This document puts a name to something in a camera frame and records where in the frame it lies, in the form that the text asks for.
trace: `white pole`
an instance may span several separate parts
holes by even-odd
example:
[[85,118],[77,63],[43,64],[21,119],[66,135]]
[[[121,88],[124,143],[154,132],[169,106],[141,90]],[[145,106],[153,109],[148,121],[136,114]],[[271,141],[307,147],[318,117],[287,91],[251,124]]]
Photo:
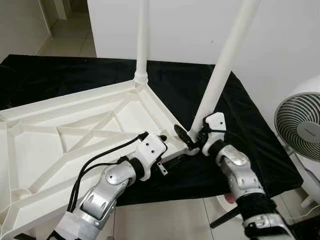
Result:
[[139,22],[137,33],[136,70],[134,83],[136,85],[148,82],[147,57],[148,57],[148,28],[149,28],[149,0],[140,0]]
[[202,97],[200,106],[189,131],[189,136],[196,142],[203,123],[203,118],[212,114],[231,72],[232,61],[244,40],[253,21],[261,0],[243,0],[235,18],[231,32],[222,48],[209,83]]

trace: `fan grille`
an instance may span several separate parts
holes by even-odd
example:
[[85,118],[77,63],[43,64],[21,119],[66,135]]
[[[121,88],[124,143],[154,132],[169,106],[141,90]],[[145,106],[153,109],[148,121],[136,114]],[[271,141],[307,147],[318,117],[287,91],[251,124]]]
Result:
[[285,100],[275,114],[275,127],[281,138],[297,153],[320,162],[320,135],[316,141],[303,139],[297,131],[299,125],[313,123],[320,131],[320,93],[302,93]]

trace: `white fan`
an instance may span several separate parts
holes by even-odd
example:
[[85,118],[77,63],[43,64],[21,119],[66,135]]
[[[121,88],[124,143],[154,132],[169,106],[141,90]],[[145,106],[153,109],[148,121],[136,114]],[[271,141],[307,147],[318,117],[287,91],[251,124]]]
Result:
[[320,75],[300,84],[277,108],[276,130],[297,154],[293,161],[303,177],[302,187],[309,197],[320,203]]

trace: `black wire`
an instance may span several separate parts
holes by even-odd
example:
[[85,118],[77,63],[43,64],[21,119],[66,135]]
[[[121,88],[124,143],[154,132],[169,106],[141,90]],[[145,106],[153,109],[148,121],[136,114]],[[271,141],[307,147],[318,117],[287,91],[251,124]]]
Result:
[[210,133],[224,133],[224,134],[230,134],[233,135],[235,137],[237,137],[238,139],[240,139],[242,142],[244,142],[245,144],[247,143],[242,137],[240,137],[238,134],[232,132],[232,131],[228,131],[228,130],[217,130],[217,129],[210,129],[209,130]]
[[142,137],[142,136],[141,136],[141,134],[140,134],[140,135],[136,136],[134,139],[132,139],[132,140],[130,140],[130,141],[124,143],[124,144],[121,144],[121,145],[119,145],[119,146],[116,146],[116,147],[114,147],[114,148],[112,148],[112,149],[110,149],[110,150],[104,151],[104,152],[102,152],[102,153],[100,153],[100,154],[92,157],[89,161],[87,161],[87,162],[83,165],[83,167],[81,168],[81,170],[80,170],[80,172],[79,172],[78,178],[77,178],[77,180],[76,180],[76,182],[75,182],[75,184],[74,184],[74,186],[73,186],[73,188],[72,188],[72,192],[71,192],[71,196],[70,196],[70,201],[69,201],[69,204],[68,204],[68,207],[67,207],[67,211],[68,211],[68,212],[72,212],[72,211],[76,208],[77,199],[78,199],[78,195],[79,195],[80,182],[81,182],[80,180],[81,180],[82,176],[85,174],[84,172],[86,171],[86,167],[87,167],[90,163],[92,163],[94,160],[97,160],[98,158],[101,158],[101,157],[103,157],[103,156],[105,156],[105,155],[107,155],[107,154],[110,154],[110,153],[112,153],[112,152],[114,152],[114,151],[117,151],[117,150],[119,150],[119,149],[122,149],[122,148],[124,148],[124,147],[126,147],[126,146],[128,146],[128,145],[130,145],[130,144],[132,144],[132,143],[134,143],[135,141],[137,141],[137,140],[140,139],[141,137]]

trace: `tiled floor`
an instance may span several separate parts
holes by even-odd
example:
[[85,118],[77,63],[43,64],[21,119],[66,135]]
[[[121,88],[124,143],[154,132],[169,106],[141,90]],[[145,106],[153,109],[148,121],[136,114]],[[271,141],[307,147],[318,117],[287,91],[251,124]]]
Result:
[[[42,56],[96,57],[87,14],[77,13],[69,20],[59,20],[52,28],[52,36],[53,40],[41,52]],[[299,188],[284,192],[273,199],[278,211],[291,225],[306,219],[290,219],[310,210],[310,207],[300,208],[300,203],[305,197],[306,193]],[[237,218],[213,230],[210,229],[210,222],[225,212],[216,197],[117,207],[98,239],[104,240],[107,236],[115,236],[116,240],[247,239],[242,229],[242,221]],[[318,214],[319,208],[310,216]]]

